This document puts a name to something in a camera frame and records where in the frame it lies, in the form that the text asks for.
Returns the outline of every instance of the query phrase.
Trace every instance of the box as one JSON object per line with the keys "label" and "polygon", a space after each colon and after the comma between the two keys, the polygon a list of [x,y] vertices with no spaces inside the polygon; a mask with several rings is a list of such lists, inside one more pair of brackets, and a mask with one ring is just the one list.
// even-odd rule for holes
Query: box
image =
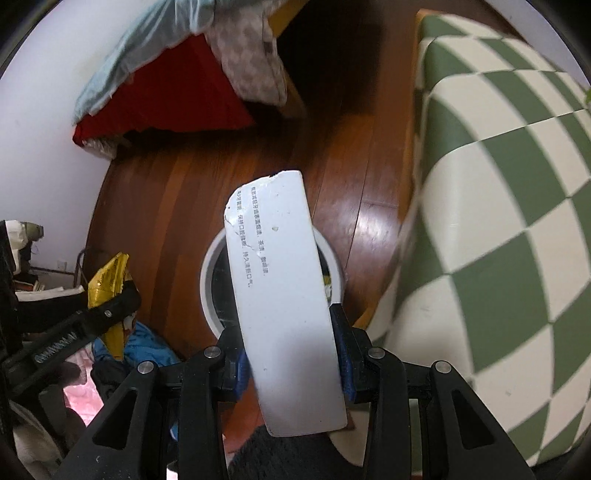
{"label": "box", "polygon": [[346,426],[329,306],[299,171],[243,185],[224,223],[246,354],[273,436]]}

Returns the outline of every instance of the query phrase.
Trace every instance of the bed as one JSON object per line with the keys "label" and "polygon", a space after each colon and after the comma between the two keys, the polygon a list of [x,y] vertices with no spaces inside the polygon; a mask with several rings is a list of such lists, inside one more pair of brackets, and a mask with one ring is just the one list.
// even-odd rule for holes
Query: bed
{"label": "bed", "polygon": [[307,0],[161,0],[123,35],[83,89],[73,141],[114,158],[128,131],[239,129],[244,102],[306,109],[277,37]]}

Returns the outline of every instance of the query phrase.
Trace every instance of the checkered fabric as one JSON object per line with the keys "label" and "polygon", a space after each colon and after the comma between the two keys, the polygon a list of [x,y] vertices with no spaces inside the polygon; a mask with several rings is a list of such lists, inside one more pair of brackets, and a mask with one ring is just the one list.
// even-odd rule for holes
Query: checkered fabric
{"label": "checkered fabric", "polygon": [[520,40],[430,15],[415,99],[417,192],[382,299],[394,321],[368,332],[405,361],[450,361],[545,462],[591,422],[584,92]]}

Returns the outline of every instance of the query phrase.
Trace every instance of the yellow foil packet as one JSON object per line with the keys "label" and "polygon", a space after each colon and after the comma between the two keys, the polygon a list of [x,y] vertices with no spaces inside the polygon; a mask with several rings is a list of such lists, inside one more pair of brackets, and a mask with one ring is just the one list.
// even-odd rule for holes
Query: yellow foil packet
{"label": "yellow foil packet", "polygon": [[[88,308],[98,307],[123,290],[123,282],[131,280],[127,270],[129,255],[119,252],[92,277],[88,283]],[[113,325],[100,338],[116,360],[123,360],[123,349],[135,328],[135,314]]]}

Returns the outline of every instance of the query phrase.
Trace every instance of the black clamp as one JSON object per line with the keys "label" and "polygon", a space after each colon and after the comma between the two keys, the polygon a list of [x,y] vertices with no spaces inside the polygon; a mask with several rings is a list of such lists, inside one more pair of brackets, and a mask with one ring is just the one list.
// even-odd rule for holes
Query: black clamp
{"label": "black clamp", "polygon": [[[419,402],[426,480],[533,480],[519,451],[447,362],[406,364],[349,326],[341,305],[330,314],[343,392],[371,402],[363,477],[411,476],[409,398]],[[176,448],[169,430],[178,411],[180,480],[228,478],[218,404],[235,402],[248,383],[238,327],[184,364],[140,364],[105,404],[66,457],[56,480],[160,480]]]}

